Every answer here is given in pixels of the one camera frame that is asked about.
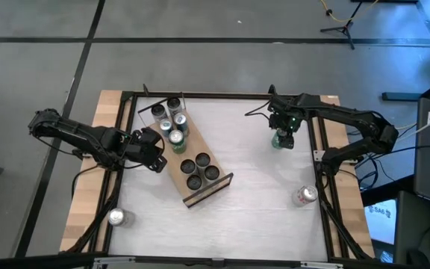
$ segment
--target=wooden tray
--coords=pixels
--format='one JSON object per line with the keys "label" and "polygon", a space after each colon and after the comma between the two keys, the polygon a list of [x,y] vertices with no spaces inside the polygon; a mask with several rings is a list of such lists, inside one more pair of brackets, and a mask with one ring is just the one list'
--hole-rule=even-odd
{"label": "wooden tray", "polygon": [[[233,177],[233,173],[225,174],[218,161],[216,160],[214,154],[205,143],[202,135],[200,134],[197,126],[190,118],[187,110],[184,109],[182,113],[187,117],[188,128],[190,133],[188,137],[185,138],[185,143],[187,144],[187,149],[184,153],[176,154],[172,150],[172,145],[169,142],[169,139],[164,137],[165,141],[165,151],[163,152],[163,156],[167,160],[167,165],[165,169],[169,170],[169,174],[172,177],[175,186],[178,189],[180,195],[182,195],[182,200],[184,204],[189,208],[196,203],[202,201],[203,199],[209,197],[210,195],[216,193],[217,191],[223,189],[224,187],[230,185],[231,179]],[[150,125],[151,129],[154,129],[159,134],[161,134],[161,129],[159,123],[153,123]],[[210,165],[216,166],[220,170],[219,179],[214,182],[209,182],[208,180],[202,177],[202,186],[197,191],[192,191],[187,187],[187,176],[185,176],[180,171],[180,164],[185,159],[190,159],[195,161],[195,157],[201,153],[205,152],[210,156]]]}

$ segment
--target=metal bracket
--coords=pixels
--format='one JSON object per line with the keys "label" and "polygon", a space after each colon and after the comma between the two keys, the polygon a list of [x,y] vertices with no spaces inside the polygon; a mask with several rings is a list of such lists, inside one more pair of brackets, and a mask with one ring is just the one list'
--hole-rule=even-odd
{"label": "metal bracket", "polygon": [[302,268],[316,269],[343,269],[342,264],[332,264],[327,262],[301,262]]}
{"label": "metal bracket", "polygon": [[224,258],[212,258],[212,267],[213,268],[224,268],[225,267],[225,259]]}
{"label": "metal bracket", "polygon": [[102,265],[114,265],[124,263],[135,263],[135,257],[107,257],[107,258],[96,258],[94,259],[93,269],[100,269]]}
{"label": "metal bracket", "polygon": [[[314,150],[313,151],[314,161],[321,161],[324,154],[325,154],[324,150]],[[357,164],[358,161],[356,161],[356,160],[345,160],[343,163],[344,164]]]}

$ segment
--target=gray floor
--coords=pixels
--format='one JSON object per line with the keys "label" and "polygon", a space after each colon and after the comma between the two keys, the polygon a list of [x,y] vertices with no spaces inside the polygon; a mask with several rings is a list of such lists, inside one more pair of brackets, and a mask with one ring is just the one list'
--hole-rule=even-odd
{"label": "gray floor", "polygon": [[[355,9],[328,1],[336,17]],[[363,4],[363,10],[369,4]],[[96,0],[0,0],[1,37],[86,37]],[[427,19],[430,1],[423,0]],[[333,38],[320,28],[337,26],[315,0],[113,0],[107,1],[97,37]],[[430,39],[413,4],[377,4],[355,20],[355,38]],[[82,43],[0,44],[0,258],[13,254],[47,147],[28,135],[38,109],[61,110]],[[343,105],[376,110],[396,126],[416,120],[416,104],[383,102],[385,91],[423,92],[430,87],[430,46],[254,43],[93,44],[70,115],[92,121],[100,90],[210,91],[340,96]],[[407,139],[397,148],[411,146]],[[397,179],[412,173],[413,152],[383,158]],[[57,157],[28,255],[53,254],[70,206],[70,182],[80,161]],[[362,176],[371,171],[366,165]],[[390,180],[380,175],[379,184]]]}

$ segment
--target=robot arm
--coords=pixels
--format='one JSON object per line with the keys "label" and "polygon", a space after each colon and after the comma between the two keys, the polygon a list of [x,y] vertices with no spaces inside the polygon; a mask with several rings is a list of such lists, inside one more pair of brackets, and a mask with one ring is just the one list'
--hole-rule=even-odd
{"label": "robot arm", "polygon": [[313,117],[333,120],[359,130],[363,139],[339,149],[330,147],[325,150],[321,163],[323,171],[329,176],[334,176],[345,160],[356,159],[369,152],[389,153],[394,147],[398,131],[375,111],[357,111],[326,104],[318,96],[306,93],[288,99],[279,96],[273,85],[268,93],[272,94],[268,105],[268,111],[272,112],[269,127],[283,131],[279,140],[280,146],[284,148],[293,148],[293,133],[298,131],[303,120]]}
{"label": "robot arm", "polygon": [[141,163],[157,173],[166,164],[163,149],[155,146],[163,139],[149,128],[128,134],[116,128],[91,127],[62,118],[55,109],[36,112],[28,127],[29,133],[36,138],[60,138],[77,148],[72,153],[80,159],[84,153],[91,154],[100,167],[109,170],[123,169],[124,160]]}

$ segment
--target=yellow cable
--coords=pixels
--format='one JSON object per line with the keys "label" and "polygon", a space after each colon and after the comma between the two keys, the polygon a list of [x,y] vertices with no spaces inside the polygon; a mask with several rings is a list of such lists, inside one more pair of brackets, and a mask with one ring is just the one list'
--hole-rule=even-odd
{"label": "yellow cable", "polygon": [[[320,0],[323,7],[325,8],[326,11],[329,10],[328,5],[326,4],[325,0]],[[335,16],[333,16],[333,13],[330,13],[329,16],[331,16],[331,18],[336,21],[336,22],[348,22],[349,20],[354,20],[355,17],[359,17],[361,14],[366,13],[366,11],[368,11],[371,7],[373,7],[373,5],[375,5],[379,0],[375,0],[372,4],[370,4],[369,7],[366,7],[364,10],[362,10],[360,13],[358,13],[357,16],[352,16],[349,19],[337,19]]]}

